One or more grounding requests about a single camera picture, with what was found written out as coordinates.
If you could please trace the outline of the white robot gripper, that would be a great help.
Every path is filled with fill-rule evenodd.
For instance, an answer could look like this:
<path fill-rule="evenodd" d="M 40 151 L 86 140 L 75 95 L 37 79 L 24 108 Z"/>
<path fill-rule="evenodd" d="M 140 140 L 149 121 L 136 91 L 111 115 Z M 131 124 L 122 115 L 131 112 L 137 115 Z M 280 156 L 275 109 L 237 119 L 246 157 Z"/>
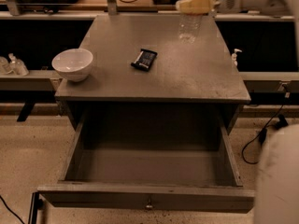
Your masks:
<path fill-rule="evenodd" d="M 178 0 L 176 9 L 182 14 L 201 15 L 211 11 L 214 0 Z M 240 13 L 246 10 L 244 0 L 216 0 L 215 8 L 219 13 Z"/>

